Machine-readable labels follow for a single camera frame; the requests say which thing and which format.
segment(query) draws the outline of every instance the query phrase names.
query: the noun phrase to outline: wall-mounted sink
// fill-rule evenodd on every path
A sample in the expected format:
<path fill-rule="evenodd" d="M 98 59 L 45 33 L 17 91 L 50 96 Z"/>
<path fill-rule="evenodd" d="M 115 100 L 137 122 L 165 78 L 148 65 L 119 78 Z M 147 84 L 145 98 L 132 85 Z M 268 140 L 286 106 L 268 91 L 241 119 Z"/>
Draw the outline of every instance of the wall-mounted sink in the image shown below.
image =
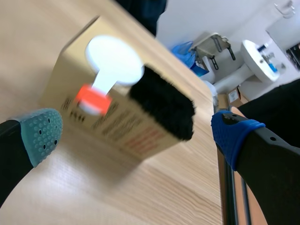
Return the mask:
<path fill-rule="evenodd" d="M 245 64 L 214 84 L 217 93 L 227 93 L 253 75 L 256 75 L 264 83 L 275 82 L 279 78 L 279 73 L 273 72 L 258 52 L 257 45 L 254 42 L 244 40 L 240 52 Z"/>
<path fill-rule="evenodd" d="M 257 45 L 245 40 L 240 47 L 240 53 L 246 65 L 262 82 L 274 82 L 279 78 L 279 73 L 274 73 L 268 63 L 257 50 Z"/>

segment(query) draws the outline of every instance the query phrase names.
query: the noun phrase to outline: black bristles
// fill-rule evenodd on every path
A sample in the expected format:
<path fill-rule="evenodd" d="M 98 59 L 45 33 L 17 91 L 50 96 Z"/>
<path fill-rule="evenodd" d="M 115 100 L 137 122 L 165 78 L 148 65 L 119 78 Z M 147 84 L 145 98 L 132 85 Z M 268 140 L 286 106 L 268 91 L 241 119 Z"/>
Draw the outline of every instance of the black bristles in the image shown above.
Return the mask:
<path fill-rule="evenodd" d="M 132 86 L 130 97 L 178 139 L 192 138 L 193 102 L 149 67 L 145 67 L 143 77 Z"/>

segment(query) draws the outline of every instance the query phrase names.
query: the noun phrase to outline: cardboard box on floor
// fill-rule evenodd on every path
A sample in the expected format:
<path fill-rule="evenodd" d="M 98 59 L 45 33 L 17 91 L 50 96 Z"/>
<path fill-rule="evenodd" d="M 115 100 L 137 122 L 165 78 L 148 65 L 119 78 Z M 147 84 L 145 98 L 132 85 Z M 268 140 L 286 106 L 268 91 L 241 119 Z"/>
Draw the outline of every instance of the cardboard box on floor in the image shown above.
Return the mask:
<path fill-rule="evenodd" d="M 243 96 L 238 87 L 231 90 L 227 94 L 217 95 L 217 98 L 219 109 L 226 109 L 229 105 L 240 107 L 241 105 L 248 102 L 248 100 Z"/>
<path fill-rule="evenodd" d="M 135 32 L 120 31 L 116 22 L 109 21 L 104 16 L 95 18 L 64 47 L 43 93 L 41 104 L 59 110 L 64 123 L 84 129 L 119 150 L 144 159 L 179 143 L 180 140 L 156 123 L 135 101 L 129 99 L 128 89 L 115 85 L 110 90 L 109 96 L 113 100 L 104 116 L 89 115 L 74 101 L 82 85 L 93 83 L 95 79 L 96 74 L 85 58 L 85 49 L 97 35 L 111 35 L 124 40 L 139 54 L 144 64 L 159 71 L 165 80 L 186 94 L 169 76 L 169 71 L 174 70 L 172 66 L 160 66 L 159 59 L 144 50 L 143 45 L 146 43 L 143 44 L 135 38 L 138 32 L 145 31 L 137 25 L 134 25 Z"/>

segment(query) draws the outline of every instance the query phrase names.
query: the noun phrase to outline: dark clothing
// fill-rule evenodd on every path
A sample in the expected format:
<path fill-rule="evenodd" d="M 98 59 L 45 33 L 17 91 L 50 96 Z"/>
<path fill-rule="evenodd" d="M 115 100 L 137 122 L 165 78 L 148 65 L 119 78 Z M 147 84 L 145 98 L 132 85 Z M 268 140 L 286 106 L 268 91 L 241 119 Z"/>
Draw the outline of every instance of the dark clothing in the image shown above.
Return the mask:
<path fill-rule="evenodd" d="M 266 127 L 300 148 L 300 79 L 277 87 L 263 96 L 239 107 L 248 118 Z"/>
<path fill-rule="evenodd" d="M 156 36 L 157 21 L 165 11 L 167 0 L 116 0 L 116 2 Z"/>

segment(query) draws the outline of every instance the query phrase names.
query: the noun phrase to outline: wood grain surface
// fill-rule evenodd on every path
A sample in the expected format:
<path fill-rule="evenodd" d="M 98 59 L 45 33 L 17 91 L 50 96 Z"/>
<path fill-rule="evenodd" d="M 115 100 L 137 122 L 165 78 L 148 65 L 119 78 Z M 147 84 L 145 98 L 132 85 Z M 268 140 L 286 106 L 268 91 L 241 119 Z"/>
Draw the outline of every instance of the wood grain surface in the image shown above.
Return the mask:
<path fill-rule="evenodd" d="M 0 2 L 0 122 L 37 109 L 63 46 L 94 16 L 125 27 L 129 17 L 106 0 Z M 116 151 L 71 127 L 57 149 L 13 190 L 1 225 L 219 225 L 217 149 L 206 86 L 146 33 L 153 54 L 176 67 L 173 78 L 197 106 L 195 134 L 146 161 Z"/>

